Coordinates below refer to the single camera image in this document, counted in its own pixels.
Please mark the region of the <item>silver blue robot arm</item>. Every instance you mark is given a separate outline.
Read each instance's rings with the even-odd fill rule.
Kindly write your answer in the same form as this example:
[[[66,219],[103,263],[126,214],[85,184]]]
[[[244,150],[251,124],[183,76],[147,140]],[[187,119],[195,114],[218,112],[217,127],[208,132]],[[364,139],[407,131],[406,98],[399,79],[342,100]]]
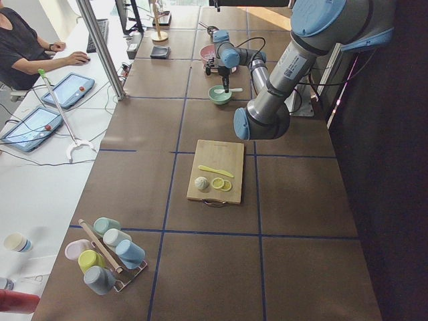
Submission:
[[[286,99],[319,56],[337,43],[343,51],[368,51],[390,42],[396,1],[298,1],[292,8],[291,42],[272,72],[264,53],[233,45],[225,30],[215,31],[215,61],[229,89],[230,70],[247,66],[255,76],[256,98],[235,111],[233,126],[242,140],[281,137],[290,125]]]

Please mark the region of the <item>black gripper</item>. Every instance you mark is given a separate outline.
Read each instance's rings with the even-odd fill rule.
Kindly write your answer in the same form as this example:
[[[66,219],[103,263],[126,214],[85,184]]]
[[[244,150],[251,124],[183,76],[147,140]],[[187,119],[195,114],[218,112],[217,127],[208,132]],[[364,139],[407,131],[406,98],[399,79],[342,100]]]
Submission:
[[[229,75],[231,70],[225,66],[218,67],[218,74],[222,77],[222,84],[225,93],[229,93]]]

